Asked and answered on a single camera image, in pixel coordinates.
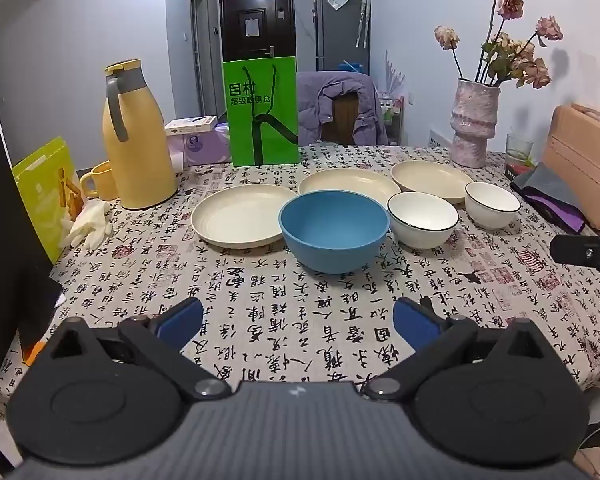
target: plate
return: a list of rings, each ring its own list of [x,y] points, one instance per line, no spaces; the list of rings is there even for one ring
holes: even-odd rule
[[[429,193],[447,202],[458,204],[464,201],[464,188],[474,180],[460,170],[437,162],[413,160],[396,164],[391,177],[404,191]]]
[[[191,227],[200,238],[218,247],[262,247],[282,238],[278,215],[296,196],[290,189],[269,184],[223,189],[196,206]]]
[[[389,199],[400,193],[400,187],[381,174],[372,171],[341,168],[324,170],[304,179],[298,186],[298,193],[304,195],[311,191],[337,189],[352,191],[368,196],[386,208]]]

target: black monitor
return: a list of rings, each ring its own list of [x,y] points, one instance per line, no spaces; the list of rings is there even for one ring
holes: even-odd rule
[[[0,132],[0,368],[16,330],[23,345],[42,338],[60,293],[52,263],[29,220]]]

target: blue basin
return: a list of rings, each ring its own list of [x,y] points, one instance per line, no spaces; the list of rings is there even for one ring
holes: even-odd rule
[[[290,200],[280,211],[286,245],[300,263],[326,274],[368,264],[389,231],[389,215],[358,193],[314,191]]]

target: table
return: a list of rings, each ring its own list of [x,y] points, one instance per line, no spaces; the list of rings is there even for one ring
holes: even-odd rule
[[[395,333],[396,298],[430,301],[437,314],[463,314],[488,327],[529,317],[583,387],[600,385],[600,275],[555,265],[548,244],[558,230],[524,205],[504,230],[488,233],[460,212],[447,244],[415,251],[389,234],[375,261],[359,272],[316,275],[284,242],[249,251],[199,240],[191,209],[239,184],[296,189],[318,170],[356,167],[389,175],[404,160],[449,164],[445,150],[318,145],[299,165],[234,168],[216,164],[179,175],[178,193],[144,212],[110,212],[114,235],[97,250],[69,250],[51,276],[64,287],[46,336],[70,316],[93,327],[128,316],[157,315],[187,296],[205,305],[202,330],[183,354],[235,387],[241,380],[353,381],[357,385],[408,357]],[[508,185],[504,154],[490,153],[475,180]],[[0,417],[26,371],[14,342],[0,373]]]

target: white logo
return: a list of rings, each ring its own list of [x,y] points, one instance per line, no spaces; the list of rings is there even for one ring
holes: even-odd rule
[[[289,390],[289,393],[294,397],[300,397],[306,393],[306,390],[302,386],[296,386],[293,390]]]

